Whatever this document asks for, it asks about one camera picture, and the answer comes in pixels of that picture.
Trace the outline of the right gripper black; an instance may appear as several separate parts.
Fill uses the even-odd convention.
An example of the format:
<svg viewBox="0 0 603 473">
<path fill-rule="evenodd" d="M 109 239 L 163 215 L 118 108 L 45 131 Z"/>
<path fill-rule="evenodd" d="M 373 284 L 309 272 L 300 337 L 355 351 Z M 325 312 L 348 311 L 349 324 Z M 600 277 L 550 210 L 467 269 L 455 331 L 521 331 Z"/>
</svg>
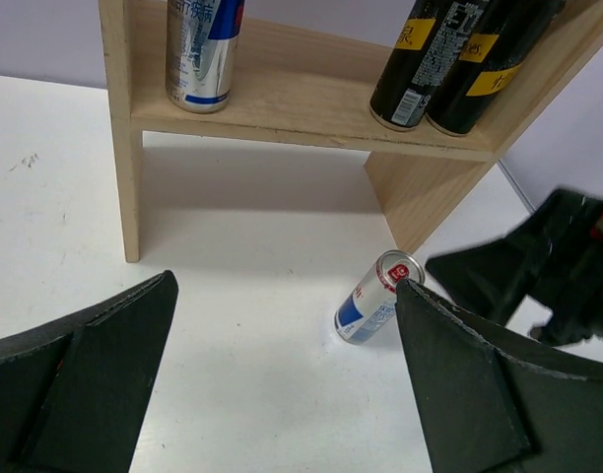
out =
<svg viewBox="0 0 603 473">
<path fill-rule="evenodd" d="M 557 189 L 518 227 L 481 245 L 434 255 L 425 268 L 458 305 L 506 325 L 564 246 L 582 211 L 582 195 Z M 528 335 L 551 347 L 603 340 L 603 211 L 590 244 L 567 274 L 552 316 Z"/>
</svg>

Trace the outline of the dark green beverage can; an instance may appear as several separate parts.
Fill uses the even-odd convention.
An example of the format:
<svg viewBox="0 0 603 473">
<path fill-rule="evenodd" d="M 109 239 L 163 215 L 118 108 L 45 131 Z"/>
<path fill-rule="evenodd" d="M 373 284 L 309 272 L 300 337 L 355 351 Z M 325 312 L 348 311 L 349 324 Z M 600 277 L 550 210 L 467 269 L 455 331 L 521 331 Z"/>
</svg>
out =
<svg viewBox="0 0 603 473">
<path fill-rule="evenodd" d="M 420 124 L 488 5 L 487 1 L 414 3 L 369 100 L 378 122 L 397 131 Z"/>
</svg>

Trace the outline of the blue silver energy drink can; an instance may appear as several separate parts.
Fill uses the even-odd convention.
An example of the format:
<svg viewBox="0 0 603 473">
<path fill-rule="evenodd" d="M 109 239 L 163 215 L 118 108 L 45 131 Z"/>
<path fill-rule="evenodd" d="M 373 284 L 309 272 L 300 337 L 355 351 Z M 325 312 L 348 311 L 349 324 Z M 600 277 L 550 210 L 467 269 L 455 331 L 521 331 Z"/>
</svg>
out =
<svg viewBox="0 0 603 473">
<path fill-rule="evenodd" d="M 166 92 L 180 108 L 211 113 L 229 98 L 243 0 L 167 3 Z"/>
</svg>

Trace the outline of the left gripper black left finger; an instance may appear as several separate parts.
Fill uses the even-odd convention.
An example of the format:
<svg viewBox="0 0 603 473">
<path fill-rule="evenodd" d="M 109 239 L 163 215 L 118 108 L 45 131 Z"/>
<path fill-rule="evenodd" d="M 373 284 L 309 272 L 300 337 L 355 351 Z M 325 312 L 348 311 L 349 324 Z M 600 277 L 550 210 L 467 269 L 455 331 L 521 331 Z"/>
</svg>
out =
<svg viewBox="0 0 603 473">
<path fill-rule="evenodd" d="M 178 298 L 166 270 L 0 339 L 0 472 L 126 472 Z"/>
</svg>

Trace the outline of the black yellow beverage can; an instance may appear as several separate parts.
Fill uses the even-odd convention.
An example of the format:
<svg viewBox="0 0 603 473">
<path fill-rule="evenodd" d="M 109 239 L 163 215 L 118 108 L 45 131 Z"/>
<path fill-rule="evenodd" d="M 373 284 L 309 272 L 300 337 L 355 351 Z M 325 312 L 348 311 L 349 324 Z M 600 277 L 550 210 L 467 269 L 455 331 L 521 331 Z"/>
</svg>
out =
<svg viewBox="0 0 603 473">
<path fill-rule="evenodd" d="M 470 36 L 427 109 L 451 136 L 469 133 L 562 11 L 563 1 L 498 1 Z"/>
</svg>

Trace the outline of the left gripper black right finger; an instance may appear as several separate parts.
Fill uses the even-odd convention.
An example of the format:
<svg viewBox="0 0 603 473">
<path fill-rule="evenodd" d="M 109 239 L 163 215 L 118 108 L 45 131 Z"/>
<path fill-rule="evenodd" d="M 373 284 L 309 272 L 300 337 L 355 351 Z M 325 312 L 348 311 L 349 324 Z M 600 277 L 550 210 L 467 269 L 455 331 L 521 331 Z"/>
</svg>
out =
<svg viewBox="0 0 603 473">
<path fill-rule="evenodd" d="M 396 317 L 435 472 L 603 472 L 603 363 L 406 279 Z"/>
</svg>

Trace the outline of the silver slim beverage can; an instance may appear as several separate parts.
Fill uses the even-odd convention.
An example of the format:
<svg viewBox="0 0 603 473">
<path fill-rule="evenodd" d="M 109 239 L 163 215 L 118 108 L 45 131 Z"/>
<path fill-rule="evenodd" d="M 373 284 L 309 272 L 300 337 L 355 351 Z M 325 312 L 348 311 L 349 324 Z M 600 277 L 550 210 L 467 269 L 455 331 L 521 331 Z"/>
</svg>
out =
<svg viewBox="0 0 603 473">
<path fill-rule="evenodd" d="M 424 284 L 424 267 L 405 251 L 391 249 L 382 253 L 336 310 L 336 332 L 349 343 L 366 343 L 396 314 L 396 288 L 404 279 Z"/>
</svg>

